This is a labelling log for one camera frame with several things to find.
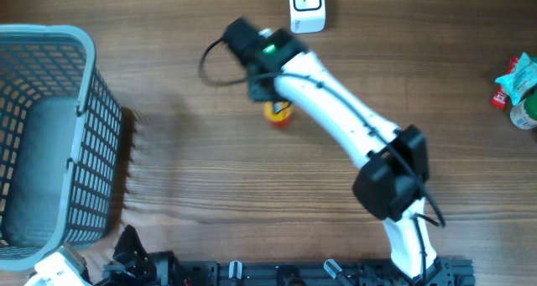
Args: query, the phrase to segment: laundry basket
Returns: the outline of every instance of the laundry basket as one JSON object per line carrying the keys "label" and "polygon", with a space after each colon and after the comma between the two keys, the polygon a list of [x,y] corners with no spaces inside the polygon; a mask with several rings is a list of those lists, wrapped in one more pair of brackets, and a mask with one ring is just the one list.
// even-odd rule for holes
{"label": "laundry basket", "polygon": [[104,236],[122,113],[72,26],[0,25],[0,270]]}

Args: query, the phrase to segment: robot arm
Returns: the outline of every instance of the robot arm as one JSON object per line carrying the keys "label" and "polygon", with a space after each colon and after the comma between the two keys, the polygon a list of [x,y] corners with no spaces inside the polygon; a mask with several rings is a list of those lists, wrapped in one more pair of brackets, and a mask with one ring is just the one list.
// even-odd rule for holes
{"label": "robot arm", "polygon": [[353,192],[383,221],[394,265],[409,279],[424,278],[437,257],[425,221],[416,220],[424,214],[428,195],[423,134],[412,126],[401,131],[368,108],[285,30],[259,33],[240,18],[228,26],[222,41],[247,69],[254,101],[293,102],[343,147],[361,170]]}
{"label": "robot arm", "polygon": [[[315,119],[343,147],[359,169],[369,162],[368,155],[371,152],[381,152],[385,144],[372,136],[370,130],[364,127],[364,123],[349,110],[347,104],[342,103],[331,92],[336,92],[347,101],[348,105],[359,111],[385,139],[389,142],[395,140],[395,132],[399,127],[358,100],[328,72],[314,52],[296,55],[282,66],[282,71],[284,74],[307,75],[311,79],[322,81],[324,87],[319,88],[307,80],[282,75],[276,78],[274,88],[282,97],[292,101]],[[410,278],[418,278],[421,274],[421,249],[412,217],[416,213],[423,215],[424,207],[425,198],[421,198],[404,211],[400,220],[394,221],[390,218],[383,220],[392,247],[392,261]],[[425,221],[420,220],[419,225],[425,244],[428,268],[435,261],[436,252],[430,245]]]}

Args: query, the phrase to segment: black cable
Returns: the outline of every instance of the black cable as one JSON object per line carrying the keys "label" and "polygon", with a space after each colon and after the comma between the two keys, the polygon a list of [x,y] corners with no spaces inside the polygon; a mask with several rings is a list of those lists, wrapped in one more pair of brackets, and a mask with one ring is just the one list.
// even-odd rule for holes
{"label": "black cable", "polygon": [[198,65],[198,75],[206,84],[210,84],[214,86],[230,86],[230,85],[242,84],[243,82],[247,82],[248,77],[242,78],[240,80],[234,80],[234,81],[214,81],[205,72],[205,61],[206,61],[207,56],[209,55],[209,52],[211,52],[211,50],[215,48],[216,45],[220,44],[223,40],[224,38],[219,38],[216,41],[214,41],[212,44],[210,44],[209,47],[207,47],[207,49],[201,56],[200,64]]}
{"label": "black cable", "polygon": [[418,234],[418,242],[420,243],[421,283],[425,286],[427,284],[427,252],[425,251],[425,243],[423,241],[423,235],[421,235],[420,223],[418,222],[418,219],[423,218],[423,216],[418,215],[420,214],[414,214],[414,216],[412,216],[412,221],[414,222],[414,227]]}
{"label": "black cable", "polygon": [[417,214],[417,213],[414,214],[414,215],[417,216],[418,218],[424,219],[425,221],[429,222],[430,224],[432,224],[432,225],[434,225],[434,226],[436,226],[436,227],[440,227],[440,228],[443,227],[439,222],[432,220],[432,219],[431,219],[430,217],[428,217],[428,216],[421,215],[421,214]]}
{"label": "black cable", "polygon": [[[276,104],[276,103],[281,102],[281,101],[271,101],[271,102],[272,102],[273,104]],[[285,107],[279,109],[278,111],[274,111],[274,107],[273,107],[273,112],[274,112],[274,114],[280,114],[281,112],[283,112],[283,111],[285,111],[285,110],[291,108],[291,106],[293,106],[293,103],[292,103],[291,101],[286,101],[286,102],[287,102],[287,106],[285,106]]]}

